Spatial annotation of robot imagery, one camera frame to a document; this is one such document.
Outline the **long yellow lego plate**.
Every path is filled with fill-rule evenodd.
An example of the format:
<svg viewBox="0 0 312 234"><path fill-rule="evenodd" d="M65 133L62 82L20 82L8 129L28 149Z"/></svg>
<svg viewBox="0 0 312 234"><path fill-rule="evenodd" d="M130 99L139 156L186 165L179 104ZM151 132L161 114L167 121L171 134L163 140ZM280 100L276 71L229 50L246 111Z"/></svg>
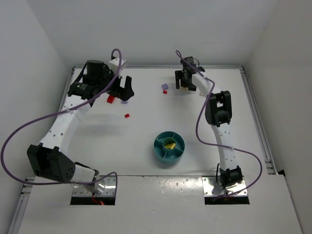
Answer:
<svg viewBox="0 0 312 234"><path fill-rule="evenodd" d="M176 143L171 143L171 144L165 145L165 148L170 149L170 150L174 149L175 147L176 147Z"/></svg>

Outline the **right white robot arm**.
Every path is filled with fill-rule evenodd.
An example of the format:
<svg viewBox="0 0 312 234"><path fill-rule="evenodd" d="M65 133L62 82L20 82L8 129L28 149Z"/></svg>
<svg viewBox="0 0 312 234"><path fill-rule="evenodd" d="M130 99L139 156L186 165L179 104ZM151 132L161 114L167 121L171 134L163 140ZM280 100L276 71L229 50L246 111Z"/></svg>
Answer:
<svg viewBox="0 0 312 234"><path fill-rule="evenodd" d="M207 123L211 126L216 138L220 163L217 167L216 182L222 188L227 188L243 179L241 168L236 160L231 138L230 122L232 119L232 101L229 91L222 91L206 76L205 69L196 66L193 57L180 60L182 69L175 71L176 89L197 89L206 98L201 114L205 114Z"/></svg>

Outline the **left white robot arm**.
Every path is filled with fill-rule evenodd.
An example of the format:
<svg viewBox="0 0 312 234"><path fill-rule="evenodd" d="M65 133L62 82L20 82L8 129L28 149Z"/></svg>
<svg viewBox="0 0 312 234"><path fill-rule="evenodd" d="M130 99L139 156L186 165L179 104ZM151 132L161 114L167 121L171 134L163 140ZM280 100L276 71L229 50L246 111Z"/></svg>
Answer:
<svg viewBox="0 0 312 234"><path fill-rule="evenodd" d="M112 58L108 64L88 60L75 81L70 85L62 114L58 115L48 133L38 145L30 145L27 156L36 176L60 183L91 183L98 171L72 161L68 149L72 137L84 115L94 104L100 92L127 101L134 96L132 78L126 77L121 87L121 71L126 61Z"/></svg>

